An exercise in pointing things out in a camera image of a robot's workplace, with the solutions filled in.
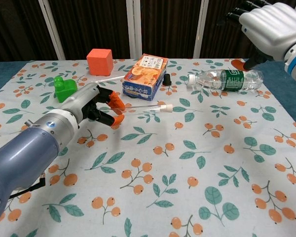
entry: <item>black bottle cap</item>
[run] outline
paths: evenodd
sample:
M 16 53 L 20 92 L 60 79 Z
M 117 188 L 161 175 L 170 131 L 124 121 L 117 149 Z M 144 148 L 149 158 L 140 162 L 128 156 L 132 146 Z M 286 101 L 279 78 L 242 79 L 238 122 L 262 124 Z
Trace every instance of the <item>black bottle cap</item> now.
M 165 86 L 168 86 L 168 85 L 171 85 L 172 84 L 171 78 L 170 78 L 170 74 L 166 73 L 163 76 L 163 82 L 162 82 L 162 84 L 165 85 Z

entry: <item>bottle cap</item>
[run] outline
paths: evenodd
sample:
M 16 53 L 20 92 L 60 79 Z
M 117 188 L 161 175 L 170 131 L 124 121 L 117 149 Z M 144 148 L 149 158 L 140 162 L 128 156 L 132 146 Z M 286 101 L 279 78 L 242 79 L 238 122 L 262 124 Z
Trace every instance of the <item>bottle cap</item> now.
M 172 84 L 171 78 L 170 78 L 170 74 L 166 73 L 163 76 L 163 82 L 162 82 L 162 84 L 165 85 L 165 86 L 168 86 L 168 85 L 171 85 Z
M 172 104 L 162 105 L 160 111 L 161 112 L 172 113 L 173 105 Z
M 195 74 L 188 74 L 187 77 L 188 77 L 188 80 L 187 80 L 188 85 L 196 84 Z

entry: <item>tablecloth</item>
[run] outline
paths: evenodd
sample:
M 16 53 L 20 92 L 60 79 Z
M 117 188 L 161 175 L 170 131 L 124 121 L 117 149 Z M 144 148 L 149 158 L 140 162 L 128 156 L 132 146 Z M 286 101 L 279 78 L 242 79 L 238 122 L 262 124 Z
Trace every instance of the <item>tablecloth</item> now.
M 187 74 L 233 69 L 230 59 L 170 59 L 172 85 L 154 101 L 101 83 L 127 107 L 173 104 L 113 128 L 84 120 L 46 170 L 47 185 L 8 202 L 0 236 L 296 236 L 296 123 L 263 85 L 220 92 L 186 85 Z M 114 60 L 111 76 L 135 60 Z M 0 147 L 59 103 L 53 78 L 78 87 L 85 60 L 34 61 L 0 90 Z

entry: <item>curtain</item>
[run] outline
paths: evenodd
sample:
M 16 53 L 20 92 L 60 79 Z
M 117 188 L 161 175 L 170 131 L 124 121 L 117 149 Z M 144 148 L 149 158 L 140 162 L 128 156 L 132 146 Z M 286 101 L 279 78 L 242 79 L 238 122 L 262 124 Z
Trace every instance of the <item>curtain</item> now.
M 241 27 L 230 24 L 216 26 L 226 13 L 239 6 L 242 0 L 210 0 L 200 58 L 249 58 L 254 45 L 242 33 Z M 296 0 L 269 0 L 271 4 L 283 2 L 295 8 Z
M 49 0 L 66 59 L 86 59 L 93 48 L 130 58 L 125 0 Z
M 37 0 L 0 0 L 0 61 L 57 59 Z
M 192 58 L 201 0 L 141 0 L 143 53 Z

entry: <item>robotic hand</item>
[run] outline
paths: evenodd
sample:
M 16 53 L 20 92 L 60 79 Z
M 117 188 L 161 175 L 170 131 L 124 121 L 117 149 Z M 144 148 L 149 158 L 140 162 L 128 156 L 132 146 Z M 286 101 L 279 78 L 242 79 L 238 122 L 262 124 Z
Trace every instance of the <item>robotic hand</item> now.
M 296 11 L 283 3 L 270 5 L 264 0 L 245 1 L 226 15 L 239 21 L 242 32 L 258 53 L 244 65 L 250 70 L 267 59 L 285 62 L 285 71 L 296 80 Z
M 115 108 L 118 116 L 99 111 L 97 102 Z M 120 109 L 125 106 L 114 91 L 90 83 L 35 123 L 25 122 L 29 128 L 0 148 L 0 216 L 10 198 L 45 185 L 44 171 L 72 140 L 83 119 L 118 125 L 124 119 Z M 31 186 L 39 176 L 40 182 Z M 10 196 L 22 189 L 26 190 Z

